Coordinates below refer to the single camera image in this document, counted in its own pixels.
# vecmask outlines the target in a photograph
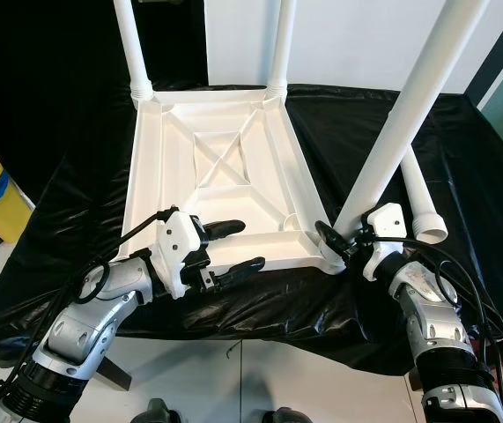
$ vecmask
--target metal robot arm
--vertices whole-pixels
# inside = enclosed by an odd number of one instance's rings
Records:
[[[92,269],[82,292],[54,320],[32,358],[0,398],[0,423],[69,421],[118,327],[134,310],[162,295],[182,297],[244,280],[264,266],[256,257],[216,276],[206,271],[210,241],[245,228],[231,220],[203,226],[170,209],[158,242],[123,262]]]
[[[368,213],[365,231],[376,237],[405,238],[402,209],[386,204]],[[399,242],[348,245],[330,226],[316,228],[346,263],[359,249],[372,248],[363,275],[386,284],[407,320],[411,353],[423,385],[422,405],[428,423],[503,423],[503,407],[489,369],[477,360],[452,303],[453,286],[422,263],[409,262]]]

